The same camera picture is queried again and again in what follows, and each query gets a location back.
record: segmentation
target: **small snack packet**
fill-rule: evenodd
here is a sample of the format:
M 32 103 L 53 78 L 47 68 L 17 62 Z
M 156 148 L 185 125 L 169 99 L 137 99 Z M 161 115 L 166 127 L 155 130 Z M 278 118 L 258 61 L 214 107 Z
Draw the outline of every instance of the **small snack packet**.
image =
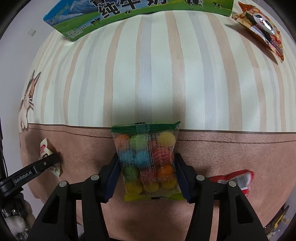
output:
M 249 186 L 254 178 L 254 172 L 249 170 L 242 170 L 230 173 L 225 176 L 214 176 L 210 178 L 210 181 L 215 183 L 223 183 L 226 184 L 229 181 L 234 181 L 242 190 L 245 196 L 249 193 Z
M 275 24 L 257 7 L 238 2 L 243 13 L 231 17 L 245 26 L 261 43 L 284 61 L 281 33 Z
M 40 159 L 47 157 L 49 155 L 52 154 L 52 151 L 50 149 L 48 149 L 47 147 L 49 146 L 49 148 L 51 150 L 54 150 L 54 147 L 51 145 L 51 143 L 49 142 L 48 139 L 44 139 L 41 143 L 40 143 Z M 51 166 L 49 168 L 49 170 L 57 177 L 60 177 L 61 175 L 61 170 L 60 170 L 60 163 L 56 163 L 53 166 Z
M 180 125 L 139 123 L 112 127 L 126 202 L 149 198 L 183 200 L 173 163 Z

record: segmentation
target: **brown fabric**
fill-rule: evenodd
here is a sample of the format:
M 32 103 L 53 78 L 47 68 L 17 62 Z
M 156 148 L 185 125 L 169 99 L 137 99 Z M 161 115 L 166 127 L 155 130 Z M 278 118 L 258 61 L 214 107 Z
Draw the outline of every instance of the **brown fabric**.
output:
M 23 166 L 38 160 L 40 142 L 48 138 L 62 155 L 60 180 L 84 181 L 98 173 L 115 153 L 110 130 L 29 124 L 20 134 Z M 206 177 L 249 169 L 255 177 L 248 199 L 265 226 L 284 204 L 296 183 L 296 134 L 180 131 L 175 147 L 188 165 Z M 29 183 L 45 202 L 60 181 L 45 172 Z M 180 201 L 149 200 L 125 203 L 120 178 L 113 198 L 102 205 L 112 238 L 131 241 L 184 240 L 193 205 Z M 82 223 L 81 204 L 77 220 Z M 211 240 L 216 240 L 218 208 L 214 208 Z

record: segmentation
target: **orange snack package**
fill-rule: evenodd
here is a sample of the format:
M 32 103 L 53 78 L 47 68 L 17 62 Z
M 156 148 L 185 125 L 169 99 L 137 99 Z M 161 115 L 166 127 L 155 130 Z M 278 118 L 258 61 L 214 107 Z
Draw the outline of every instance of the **orange snack package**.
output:
M 238 2 L 243 13 L 233 14 L 231 18 L 245 26 L 261 43 L 284 61 L 281 33 L 275 24 L 257 7 Z

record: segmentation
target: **gray floor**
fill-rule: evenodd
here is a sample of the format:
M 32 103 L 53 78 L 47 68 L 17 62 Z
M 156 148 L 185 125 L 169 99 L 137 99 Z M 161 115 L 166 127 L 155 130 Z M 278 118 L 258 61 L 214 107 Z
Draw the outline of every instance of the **gray floor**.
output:
M 4 155 L 9 174 L 22 168 L 17 127 L 21 95 L 35 55 L 52 31 L 52 27 L 44 23 L 42 19 L 58 1 L 32 0 L 16 16 L 0 40 L 0 118 L 4 137 Z M 281 20 L 263 0 L 256 2 L 281 23 Z M 33 37 L 28 34 L 31 28 L 36 30 Z M 33 214 L 37 216 L 43 206 L 42 202 L 34 198 L 27 185 L 24 186 L 23 193 L 25 199 L 33 207 Z M 296 204 L 292 205 L 293 200 L 296 200 L 296 189 L 287 201 L 291 203 L 287 216 L 291 217 L 296 211 Z

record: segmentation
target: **green candy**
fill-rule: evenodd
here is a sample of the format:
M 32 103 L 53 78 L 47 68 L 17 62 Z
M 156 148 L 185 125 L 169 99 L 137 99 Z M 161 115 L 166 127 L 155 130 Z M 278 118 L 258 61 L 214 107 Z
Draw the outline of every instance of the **green candy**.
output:
M 130 144 L 134 150 L 145 149 L 147 147 L 146 135 L 144 134 L 133 135 L 130 139 Z
M 134 182 L 139 178 L 140 171 L 136 167 L 124 167 L 123 176 L 128 182 Z

